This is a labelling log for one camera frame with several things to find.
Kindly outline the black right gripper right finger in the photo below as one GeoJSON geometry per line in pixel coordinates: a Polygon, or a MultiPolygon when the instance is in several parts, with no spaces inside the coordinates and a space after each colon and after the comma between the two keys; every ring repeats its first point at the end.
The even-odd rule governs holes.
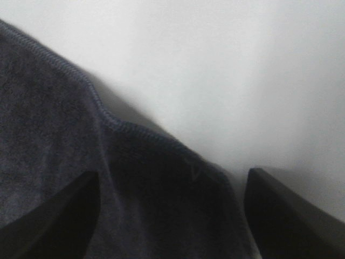
{"type": "Polygon", "coordinates": [[[249,170],[244,208],[262,258],[344,258],[344,222],[261,168],[249,170]]]}

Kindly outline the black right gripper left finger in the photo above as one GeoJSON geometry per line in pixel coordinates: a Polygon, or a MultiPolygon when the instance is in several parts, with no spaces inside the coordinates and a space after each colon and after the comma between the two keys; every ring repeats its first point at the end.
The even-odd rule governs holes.
{"type": "Polygon", "coordinates": [[[100,213],[96,172],[1,229],[1,258],[84,258],[100,213]]]}

